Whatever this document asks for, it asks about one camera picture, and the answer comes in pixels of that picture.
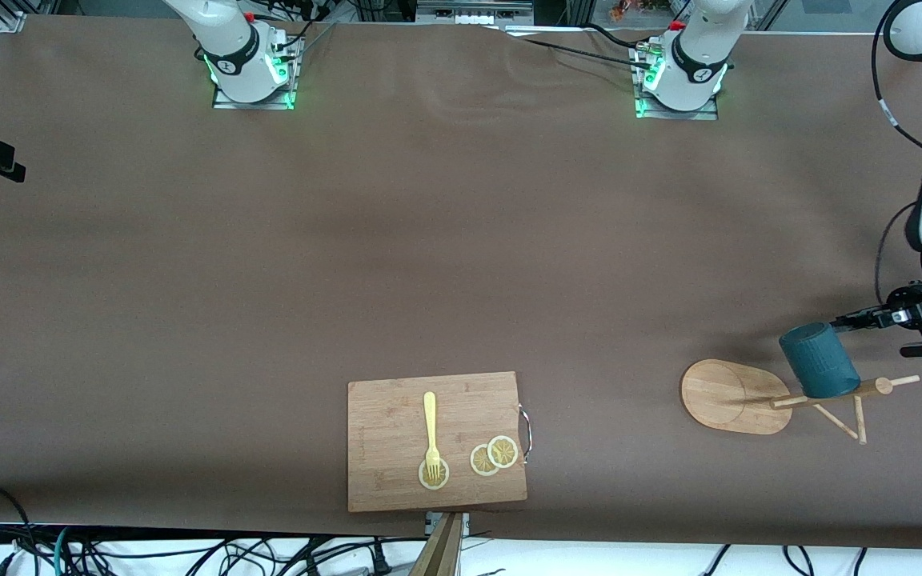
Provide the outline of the teal cup yellow inside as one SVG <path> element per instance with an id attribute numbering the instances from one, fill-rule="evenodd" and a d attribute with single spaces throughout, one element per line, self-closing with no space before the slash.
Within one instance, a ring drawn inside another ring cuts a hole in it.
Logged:
<path id="1" fill-rule="evenodd" d="M 845 396 L 860 386 L 859 373 L 830 324 L 798 326 L 780 336 L 779 344 L 806 397 Z"/>

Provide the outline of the wooden cup rack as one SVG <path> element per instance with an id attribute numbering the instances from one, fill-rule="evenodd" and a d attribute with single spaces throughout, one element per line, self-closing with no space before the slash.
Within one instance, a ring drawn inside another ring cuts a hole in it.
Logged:
<path id="1" fill-rule="evenodd" d="M 680 380 L 681 402 L 695 422 L 725 433 L 773 435 L 787 427 L 794 413 L 816 410 L 834 427 L 860 445 L 868 442 L 866 398 L 881 398 L 919 375 L 864 380 L 854 391 L 834 398 L 791 394 L 772 372 L 705 358 L 687 368 Z"/>

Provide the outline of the orange plastic toy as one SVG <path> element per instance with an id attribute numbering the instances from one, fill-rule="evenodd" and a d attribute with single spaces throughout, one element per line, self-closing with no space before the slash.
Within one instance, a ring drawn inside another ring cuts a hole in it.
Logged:
<path id="1" fill-rule="evenodd" d="M 669 16 L 672 14 L 671 0 L 612 0 L 607 14 L 612 22 L 645 16 Z"/>

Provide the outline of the lemon slice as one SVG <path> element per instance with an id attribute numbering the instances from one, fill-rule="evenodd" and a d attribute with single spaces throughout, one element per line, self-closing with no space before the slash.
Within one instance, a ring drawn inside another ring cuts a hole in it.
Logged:
<path id="1" fill-rule="evenodd" d="M 490 457 L 489 445 L 485 442 L 483 444 L 475 446 L 472 449 L 471 456 L 469 456 L 469 462 L 471 463 L 471 468 L 478 474 L 483 477 L 489 477 L 489 475 L 495 475 L 500 470 L 493 460 Z"/>
<path id="2" fill-rule="evenodd" d="M 419 484 L 426 490 L 439 490 L 450 480 L 450 467 L 443 457 L 440 457 L 436 466 L 429 466 L 426 460 L 418 464 L 417 478 Z"/>
<path id="3" fill-rule="evenodd" d="M 487 458 L 497 468 L 509 468 L 517 463 L 520 448 L 508 435 L 497 435 L 487 443 Z"/>

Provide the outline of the yellow plastic fork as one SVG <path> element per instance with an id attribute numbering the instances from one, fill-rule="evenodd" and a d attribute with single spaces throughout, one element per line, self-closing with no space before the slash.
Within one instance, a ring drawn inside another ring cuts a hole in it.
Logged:
<path id="1" fill-rule="evenodd" d="M 442 463 L 438 449 L 438 399 L 433 391 L 423 395 L 423 412 L 426 423 L 427 448 L 424 457 L 426 482 L 433 485 L 442 478 Z"/>

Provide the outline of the wooden cutting board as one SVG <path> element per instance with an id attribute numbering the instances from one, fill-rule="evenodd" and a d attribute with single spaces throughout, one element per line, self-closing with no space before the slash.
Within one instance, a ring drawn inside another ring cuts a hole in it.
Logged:
<path id="1" fill-rule="evenodd" d="M 450 467 L 442 489 L 426 490 L 418 464 L 427 448 L 423 395 L 438 399 L 438 449 Z M 522 406 L 512 372 L 352 382 L 347 390 L 347 508 L 351 513 L 475 510 L 526 500 L 519 441 Z M 497 435 L 519 445 L 517 463 L 478 475 L 475 446 Z"/>

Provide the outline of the wooden beam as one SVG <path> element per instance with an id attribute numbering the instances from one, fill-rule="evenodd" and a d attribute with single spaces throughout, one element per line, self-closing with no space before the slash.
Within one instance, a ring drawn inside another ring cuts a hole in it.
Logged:
<path id="1" fill-rule="evenodd" d="M 458 576 L 465 513 L 442 513 L 407 576 Z"/>

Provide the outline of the white power strip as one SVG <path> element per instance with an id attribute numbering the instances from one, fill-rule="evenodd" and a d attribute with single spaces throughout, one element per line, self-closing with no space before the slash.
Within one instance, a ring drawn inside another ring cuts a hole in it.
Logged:
<path id="1" fill-rule="evenodd" d="M 533 26 L 533 0 L 415 0 L 415 22 Z"/>

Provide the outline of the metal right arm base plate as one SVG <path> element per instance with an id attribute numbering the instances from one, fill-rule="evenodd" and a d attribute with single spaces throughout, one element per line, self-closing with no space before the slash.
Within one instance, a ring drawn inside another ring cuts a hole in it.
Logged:
<path id="1" fill-rule="evenodd" d="M 303 66 L 303 40 L 275 44 L 268 52 L 249 62 L 247 73 L 221 81 L 210 70 L 213 82 L 212 106 L 227 110 L 293 110 Z"/>

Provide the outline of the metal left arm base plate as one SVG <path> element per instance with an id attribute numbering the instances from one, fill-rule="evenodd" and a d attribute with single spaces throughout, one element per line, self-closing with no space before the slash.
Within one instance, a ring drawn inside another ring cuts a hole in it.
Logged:
<path id="1" fill-rule="evenodd" d="M 702 61 L 682 47 L 680 32 L 637 42 L 629 50 L 633 57 L 636 116 L 663 119 L 718 118 L 716 95 L 728 72 L 728 58 Z"/>

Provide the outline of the metal bracket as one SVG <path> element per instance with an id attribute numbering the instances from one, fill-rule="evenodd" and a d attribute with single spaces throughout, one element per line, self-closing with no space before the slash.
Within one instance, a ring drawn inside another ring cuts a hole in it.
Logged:
<path id="1" fill-rule="evenodd" d="M 469 513 L 453 514 L 457 515 L 457 520 L 459 521 L 459 525 L 461 525 L 462 539 L 471 536 L 471 515 Z M 426 536 L 432 536 L 436 527 L 438 527 L 439 522 L 443 520 L 445 515 L 447 515 L 447 513 L 436 513 L 435 511 L 428 511 L 428 513 L 425 513 L 424 533 Z"/>

